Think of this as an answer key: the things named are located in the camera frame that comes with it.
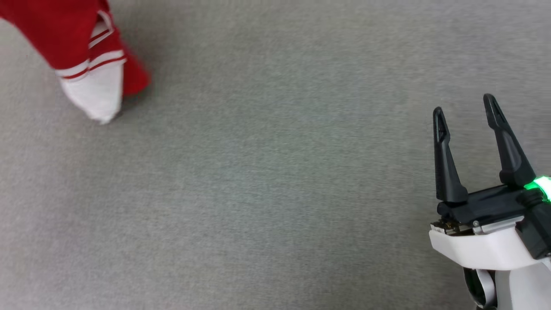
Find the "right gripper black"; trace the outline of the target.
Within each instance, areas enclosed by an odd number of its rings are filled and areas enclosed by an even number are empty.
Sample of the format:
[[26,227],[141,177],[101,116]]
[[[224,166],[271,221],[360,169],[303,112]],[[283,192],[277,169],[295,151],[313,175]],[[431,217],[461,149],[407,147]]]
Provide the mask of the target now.
[[437,251],[451,260],[551,258],[551,177],[536,178],[496,98],[483,96],[504,185],[468,194],[453,161],[441,107],[433,110]]

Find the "red and white garment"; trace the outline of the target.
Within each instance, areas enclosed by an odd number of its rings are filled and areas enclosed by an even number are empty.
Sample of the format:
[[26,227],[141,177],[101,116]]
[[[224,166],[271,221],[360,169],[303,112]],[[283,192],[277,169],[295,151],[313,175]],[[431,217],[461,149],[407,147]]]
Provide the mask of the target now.
[[91,120],[112,122],[149,74],[122,40],[108,0],[0,0],[0,19],[24,35],[62,90]]

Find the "grey fabric sofa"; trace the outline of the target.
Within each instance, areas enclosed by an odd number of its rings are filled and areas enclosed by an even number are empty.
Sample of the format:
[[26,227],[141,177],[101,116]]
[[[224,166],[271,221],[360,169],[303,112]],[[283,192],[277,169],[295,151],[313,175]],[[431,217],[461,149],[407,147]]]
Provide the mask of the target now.
[[474,310],[432,112],[551,175],[551,0],[110,0],[152,84],[101,126],[0,20],[0,310]]

